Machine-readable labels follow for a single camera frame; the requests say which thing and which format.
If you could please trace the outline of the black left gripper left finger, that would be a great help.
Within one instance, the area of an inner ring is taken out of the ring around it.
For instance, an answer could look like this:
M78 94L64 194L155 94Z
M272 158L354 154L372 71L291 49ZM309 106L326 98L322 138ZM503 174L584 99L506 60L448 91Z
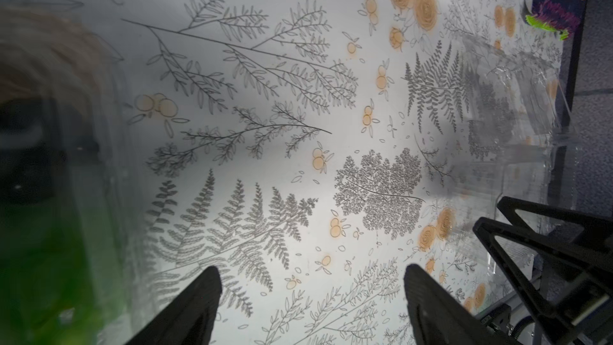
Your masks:
M127 345L208 345L222 294L219 269L206 268Z

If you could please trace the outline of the small black grape bunch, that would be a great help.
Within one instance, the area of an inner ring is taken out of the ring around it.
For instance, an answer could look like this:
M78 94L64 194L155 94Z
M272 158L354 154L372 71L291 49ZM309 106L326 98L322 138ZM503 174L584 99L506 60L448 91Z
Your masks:
M1 104L1 202L38 204L56 195L71 161L96 156L90 121L49 97Z

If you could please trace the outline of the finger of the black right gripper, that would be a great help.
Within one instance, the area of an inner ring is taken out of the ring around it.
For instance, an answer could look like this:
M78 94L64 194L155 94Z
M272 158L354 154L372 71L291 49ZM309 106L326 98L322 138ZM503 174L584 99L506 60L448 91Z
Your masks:
M473 231L550 344L612 342L612 223L571 239L482 217Z
M524 201L510 196L503 196L496 207L511 225L530 228L524 219L518 215L517 210L531 212L538 216L581 226L583 230L574 239L574 244L589 249L612 249L612 220L605 217Z

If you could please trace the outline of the clear plastic clamshell container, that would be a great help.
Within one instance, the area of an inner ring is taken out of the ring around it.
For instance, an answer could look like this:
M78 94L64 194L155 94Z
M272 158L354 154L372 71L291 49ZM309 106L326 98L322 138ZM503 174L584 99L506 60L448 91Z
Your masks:
M156 307L121 75L110 51L81 24L39 8L4 6L1 104L32 97L71 105L94 128L98 154L71 161L49 199L80 214L92 273L121 279L125 312L103 327L94 344L123 344L155 316Z

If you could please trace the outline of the green grape bunch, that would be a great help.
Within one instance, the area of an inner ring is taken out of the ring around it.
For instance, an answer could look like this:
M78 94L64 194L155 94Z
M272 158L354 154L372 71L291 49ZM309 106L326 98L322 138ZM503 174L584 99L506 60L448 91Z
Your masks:
M75 207L1 204L3 344L94 344L125 312L121 287L92 273Z

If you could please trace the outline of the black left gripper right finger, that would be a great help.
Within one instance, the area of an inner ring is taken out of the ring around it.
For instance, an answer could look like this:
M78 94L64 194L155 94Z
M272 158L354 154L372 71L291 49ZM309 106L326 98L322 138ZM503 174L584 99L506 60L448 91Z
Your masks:
M406 268L404 287L417 344L518 343L508 335L489 330L417 264Z

